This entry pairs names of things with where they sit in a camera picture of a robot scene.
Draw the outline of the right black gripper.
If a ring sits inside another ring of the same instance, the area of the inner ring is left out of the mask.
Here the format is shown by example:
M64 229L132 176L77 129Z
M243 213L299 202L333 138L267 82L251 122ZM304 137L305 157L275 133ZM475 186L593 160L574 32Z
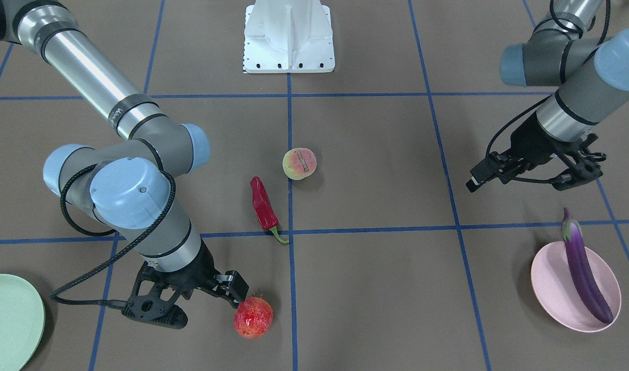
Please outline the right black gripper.
M146 294L140 294L145 281L153 282L152 288ZM143 263L122 314L136 322L182 329L189 319L176 301L181 297L188 300L189 292L195 289L221 298L237 310L246 300L249 285L236 270L218 272L211 252L201 241L193 261L175 272L159 272Z

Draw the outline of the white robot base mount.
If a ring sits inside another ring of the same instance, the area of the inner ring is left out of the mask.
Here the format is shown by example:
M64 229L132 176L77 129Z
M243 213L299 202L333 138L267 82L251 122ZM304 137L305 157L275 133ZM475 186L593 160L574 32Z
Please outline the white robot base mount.
M244 16L244 73L335 70L331 11L320 1L255 1Z

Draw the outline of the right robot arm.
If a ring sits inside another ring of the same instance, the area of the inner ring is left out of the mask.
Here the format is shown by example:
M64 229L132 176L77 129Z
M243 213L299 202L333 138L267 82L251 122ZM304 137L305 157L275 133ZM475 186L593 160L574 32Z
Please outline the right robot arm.
M132 320L182 329L176 304L196 290L238 308L249 287L236 271L219 272L190 217L176 200L175 178L209 159L201 127L175 124L81 31L58 1L0 1L0 41L25 47L53 66L102 115L123 143L54 150L43 179L60 198L74 230L91 237L118 232L128 245L90 272L55 289L63 305L116 309ZM127 300L68 300L62 293L108 268L129 251L143 258Z

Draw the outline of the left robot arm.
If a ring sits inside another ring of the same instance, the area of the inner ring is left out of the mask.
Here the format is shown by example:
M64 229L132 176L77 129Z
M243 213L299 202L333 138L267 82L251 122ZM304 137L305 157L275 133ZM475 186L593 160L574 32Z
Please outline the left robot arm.
M589 145L597 140L595 127L629 101L629 29L607 37L605 2L604 30L588 39L599 7L598 1L550 1L529 40L505 49L499 64L503 83L555 92L505 125L520 122L507 150L493 151L494 139L489 141L486 156L471 169L470 192L493 179L563 191L602 176L605 154Z

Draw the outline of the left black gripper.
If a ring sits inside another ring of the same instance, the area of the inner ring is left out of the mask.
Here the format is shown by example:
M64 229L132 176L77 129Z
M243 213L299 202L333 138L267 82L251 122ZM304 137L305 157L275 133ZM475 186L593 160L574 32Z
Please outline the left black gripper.
M508 154L489 153L470 169L466 188L473 193L493 179L507 184L522 174L525 167L547 164L553 157L567 166L554 178L556 190L562 192L588 184L604 174L600 162L605 161L605 154L589 150L589 145L597 139L598 136L586 136L585 140L561 141L550 136L532 114L512 132Z

